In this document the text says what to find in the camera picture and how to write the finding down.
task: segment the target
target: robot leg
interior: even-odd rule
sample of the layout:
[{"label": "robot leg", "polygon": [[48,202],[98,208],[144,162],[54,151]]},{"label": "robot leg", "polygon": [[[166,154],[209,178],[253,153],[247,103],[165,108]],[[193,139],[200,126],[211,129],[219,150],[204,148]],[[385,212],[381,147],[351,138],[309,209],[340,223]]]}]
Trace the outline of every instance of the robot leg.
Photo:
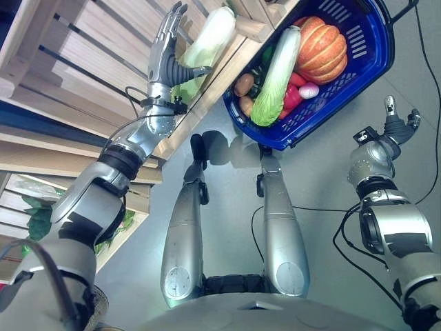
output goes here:
[{"label": "robot leg", "polygon": [[202,137],[194,134],[191,144],[194,161],[185,173],[183,187],[174,205],[163,254],[161,290],[169,307],[203,293],[199,205],[208,203],[203,176],[207,163]]},{"label": "robot leg", "polygon": [[271,150],[261,147],[258,195],[265,198],[265,278],[271,292],[305,297],[309,267],[282,170]]}]

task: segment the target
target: wooden crate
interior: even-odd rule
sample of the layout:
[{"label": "wooden crate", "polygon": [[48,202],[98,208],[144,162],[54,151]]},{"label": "wooden crate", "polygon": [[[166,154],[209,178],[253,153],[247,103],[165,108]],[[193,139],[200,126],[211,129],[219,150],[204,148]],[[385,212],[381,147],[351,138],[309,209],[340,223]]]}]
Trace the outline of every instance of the wooden crate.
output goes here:
[{"label": "wooden crate", "polygon": [[[238,14],[236,34],[201,93],[189,104],[188,113],[178,119],[173,134],[155,149],[155,157],[171,157],[298,1],[228,1]],[[162,18],[174,2],[22,0],[0,49],[0,99],[109,137],[134,118],[124,88],[146,90],[150,47]],[[177,55],[197,38],[208,14],[223,6],[225,0],[187,2],[188,11],[178,31]],[[142,99],[136,93],[134,97]],[[98,153],[94,146],[0,126],[0,170],[31,173],[37,180],[59,188],[69,186],[72,178]],[[117,237],[100,254],[99,268],[144,220],[150,184],[160,182],[158,159],[149,159],[132,183],[127,198],[128,208],[142,209],[144,214],[130,231]],[[21,225],[25,221],[23,217],[18,220]],[[25,235],[19,227],[14,231],[13,237]]]},{"label": "wooden crate", "polygon": [[[69,177],[30,176],[25,174],[1,174],[0,183],[0,249],[13,239],[28,236],[30,215],[25,210],[31,208],[22,196],[58,199],[54,188],[66,190],[73,182]],[[111,244],[98,253],[98,272],[115,252],[128,240],[133,232],[149,215],[150,185],[133,183],[126,194],[126,208],[135,212],[133,224],[118,233]],[[0,282],[9,281],[21,261],[21,249],[12,251],[0,261]]]},{"label": "wooden crate", "polygon": [[[168,159],[298,0],[232,0],[236,33],[189,105],[178,132],[154,155]],[[124,88],[146,89],[150,46],[175,0],[23,0],[0,50],[0,97],[51,119],[108,137],[134,118]],[[188,0],[178,53],[224,0]]]}]

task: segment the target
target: potato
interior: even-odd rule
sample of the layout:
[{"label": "potato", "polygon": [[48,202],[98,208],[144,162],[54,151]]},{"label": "potato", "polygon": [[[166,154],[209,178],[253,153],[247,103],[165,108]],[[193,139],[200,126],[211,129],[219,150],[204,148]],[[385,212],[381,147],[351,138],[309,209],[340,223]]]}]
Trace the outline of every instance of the potato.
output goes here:
[{"label": "potato", "polygon": [[251,99],[247,95],[239,99],[240,110],[242,110],[242,112],[245,115],[247,115],[247,117],[251,116],[251,113],[253,111],[253,105],[254,105],[253,99]]},{"label": "potato", "polygon": [[239,79],[236,82],[236,85],[234,86],[234,94],[238,97],[243,97],[246,95],[249,90],[251,90],[251,87],[254,84],[254,77],[252,74],[243,74],[239,77]]}]

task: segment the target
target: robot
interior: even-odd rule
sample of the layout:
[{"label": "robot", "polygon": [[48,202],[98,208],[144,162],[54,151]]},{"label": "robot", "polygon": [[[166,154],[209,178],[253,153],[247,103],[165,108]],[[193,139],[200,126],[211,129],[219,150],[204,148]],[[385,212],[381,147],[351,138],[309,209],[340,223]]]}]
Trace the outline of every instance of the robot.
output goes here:
[{"label": "robot", "polygon": [[[125,214],[130,180],[185,105],[171,87],[207,74],[174,58],[176,31],[187,6],[164,18],[152,46],[150,78],[140,117],[123,126],[54,205],[50,233],[22,261],[0,292],[0,325],[9,330],[83,330],[94,312],[94,245],[110,238]],[[354,136],[349,181],[360,198],[360,229],[370,252],[387,262],[402,316],[413,330],[441,330],[441,258],[432,252],[427,220],[393,182],[393,160],[419,126],[407,124],[386,99],[384,134],[370,127]],[[265,199],[262,275],[203,275],[199,205],[208,203],[203,141],[192,137],[194,162],[184,176],[165,243],[161,290],[171,310],[146,330],[385,330],[380,325],[305,299],[309,269],[300,228],[278,161],[261,147],[257,193]]]}]

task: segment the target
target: cabbage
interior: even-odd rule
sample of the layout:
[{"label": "cabbage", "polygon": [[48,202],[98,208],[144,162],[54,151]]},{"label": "cabbage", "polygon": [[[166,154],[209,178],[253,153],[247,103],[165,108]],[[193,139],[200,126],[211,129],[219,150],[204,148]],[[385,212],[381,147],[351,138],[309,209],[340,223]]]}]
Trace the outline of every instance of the cabbage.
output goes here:
[{"label": "cabbage", "polygon": [[270,126],[283,109],[283,97],[300,49],[300,28],[290,26],[279,38],[262,90],[254,101],[251,120]]},{"label": "cabbage", "polygon": [[[180,57],[179,63],[191,68],[213,67],[232,38],[235,24],[234,13],[228,7],[212,11],[198,38]],[[184,103],[189,104],[199,93],[206,78],[207,76],[198,77],[175,86],[172,89],[172,96],[180,96]]]}]

